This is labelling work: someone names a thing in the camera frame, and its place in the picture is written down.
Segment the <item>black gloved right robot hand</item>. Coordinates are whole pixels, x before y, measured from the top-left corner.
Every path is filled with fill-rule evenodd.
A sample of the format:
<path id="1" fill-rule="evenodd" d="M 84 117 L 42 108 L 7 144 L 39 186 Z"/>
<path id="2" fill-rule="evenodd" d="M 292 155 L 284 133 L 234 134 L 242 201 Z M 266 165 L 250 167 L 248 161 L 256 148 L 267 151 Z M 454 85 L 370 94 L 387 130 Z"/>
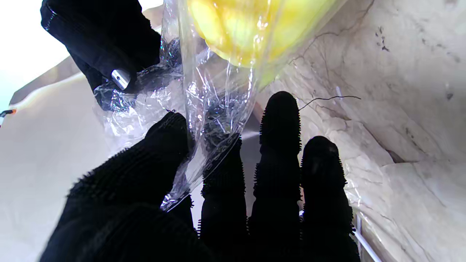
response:
<path id="1" fill-rule="evenodd" d="M 161 35 L 138 0 L 44 0 L 41 25 L 68 50 L 91 90 L 137 94 L 137 74 L 160 62 Z"/>

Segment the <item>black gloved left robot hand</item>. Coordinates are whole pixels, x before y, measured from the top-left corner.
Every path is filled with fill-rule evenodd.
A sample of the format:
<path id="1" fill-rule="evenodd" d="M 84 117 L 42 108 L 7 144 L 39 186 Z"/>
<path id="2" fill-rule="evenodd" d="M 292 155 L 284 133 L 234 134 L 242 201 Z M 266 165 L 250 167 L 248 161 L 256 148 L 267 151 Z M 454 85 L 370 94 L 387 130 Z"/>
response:
<path id="1" fill-rule="evenodd" d="M 203 178 L 200 228 L 191 198 L 161 210 L 189 152 L 185 117 L 169 111 L 144 139 L 70 189 L 41 262 L 359 262 L 336 144 L 311 138 L 302 163 L 296 99 L 273 94 L 261 121 L 261 159 L 246 215 L 242 145 Z"/>

